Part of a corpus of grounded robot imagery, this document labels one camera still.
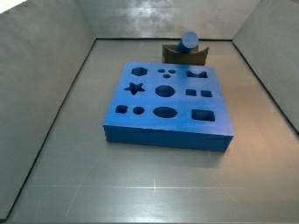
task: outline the small hole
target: small hole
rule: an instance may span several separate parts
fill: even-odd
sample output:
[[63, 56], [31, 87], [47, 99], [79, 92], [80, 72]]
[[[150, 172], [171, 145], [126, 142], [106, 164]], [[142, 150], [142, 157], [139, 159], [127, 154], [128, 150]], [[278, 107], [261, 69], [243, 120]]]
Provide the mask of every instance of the small hole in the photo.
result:
[[191, 111], [191, 119], [204, 122], [215, 122], [215, 115], [211, 110], [194, 109]]
[[166, 73], [166, 74], [163, 75], [163, 77], [164, 77], [166, 79], [170, 79], [172, 76], [171, 76], [168, 73]]
[[124, 105], [118, 105], [116, 106], [116, 113], [124, 114], [127, 112], [127, 106]]
[[170, 97], [174, 95], [175, 90], [170, 86], [160, 86], [155, 89], [155, 93], [162, 97]]
[[202, 91], [200, 91], [200, 96], [203, 96], [203, 97], [212, 97], [211, 91], [208, 91], [208, 90], [202, 90]]
[[174, 108], [160, 107], [154, 110], [154, 114], [162, 118], [172, 118], [178, 115], [178, 111]]
[[187, 73], [187, 77], [203, 78], [203, 79], [208, 78], [207, 72], [194, 73], [191, 71], [187, 71], [186, 73]]
[[134, 113], [136, 115], [142, 115], [144, 112], [146, 112], [144, 108], [142, 108], [142, 107], [135, 107], [134, 108]]
[[147, 69], [143, 68], [143, 67], [136, 67], [132, 69], [132, 72], [131, 72], [134, 75], [136, 76], [143, 76], [147, 74]]
[[195, 89], [186, 89], [186, 94], [196, 96], [196, 90]]

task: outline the hexagonal hole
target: hexagonal hole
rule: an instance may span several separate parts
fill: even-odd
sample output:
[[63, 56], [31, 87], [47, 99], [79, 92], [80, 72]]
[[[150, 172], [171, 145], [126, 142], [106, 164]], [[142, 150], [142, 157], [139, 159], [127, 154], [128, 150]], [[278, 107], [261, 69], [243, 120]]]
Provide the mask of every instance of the hexagonal hole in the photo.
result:
[[132, 69], [131, 73], [136, 76], [143, 76], [143, 75], [147, 75], [147, 69], [143, 67], [136, 67]]

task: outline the star-shaped hole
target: star-shaped hole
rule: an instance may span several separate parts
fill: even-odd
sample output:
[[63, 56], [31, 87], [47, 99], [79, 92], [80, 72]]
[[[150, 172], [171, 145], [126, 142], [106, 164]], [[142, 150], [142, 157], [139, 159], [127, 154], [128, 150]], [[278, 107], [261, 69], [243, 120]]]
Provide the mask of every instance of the star-shaped hole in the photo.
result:
[[138, 92], [144, 92], [143, 89], [144, 83], [135, 84], [134, 82], [130, 82], [130, 86], [126, 88], [127, 91], [131, 91], [131, 94], [135, 95]]

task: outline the circular hole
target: circular hole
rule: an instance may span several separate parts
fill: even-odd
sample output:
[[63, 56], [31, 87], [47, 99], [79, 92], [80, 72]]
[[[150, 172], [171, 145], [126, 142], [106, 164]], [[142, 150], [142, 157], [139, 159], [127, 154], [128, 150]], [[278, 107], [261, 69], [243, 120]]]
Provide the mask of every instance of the circular hole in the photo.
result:
[[171, 75], [170, 75], [168, 73], [166, 73], [166, 74], [163, 75], [163, 77], [164, 77], [166, 79], [170, 79], [170, 78], [171, 78]]
[[160, 86], [155, 89], [155, 93], [162, 97], [170, 97], [174, 95], [175, 90], [170, 86]]
[[134, 108], [134, 113], [136, 115], [142, 115], [144, 112], [146, 112], [144, 108], [142, 108], [142, 107], [135, 107]]
[[162, 118], [172, 118], [178, 115], [178, 111], [174, 108], [159, 107], [154, 110], [154, 114]]

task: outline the square hole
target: square hole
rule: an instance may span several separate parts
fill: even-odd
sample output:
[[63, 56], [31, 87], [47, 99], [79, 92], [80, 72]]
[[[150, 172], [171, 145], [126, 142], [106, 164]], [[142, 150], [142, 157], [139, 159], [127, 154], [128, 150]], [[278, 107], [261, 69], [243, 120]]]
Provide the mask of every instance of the square hole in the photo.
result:
[[186, 89], [186, 94], [196, 96], [196, 90], [195, 89]]
[[124, 114], [127, 112], [127, 106], [126, 105], [118, 105], [116, 106], [116, 113]]
[[215, 115], [211, 110], [194, 109], [191, 111], [191, 119], [204, 122], [215, 122]]
[[208, 90], [202, 90], [202, 91], [200, 91], [200, 96], [202, 96], [202, 97], [212, 97], [211, 91], [208, 91]]

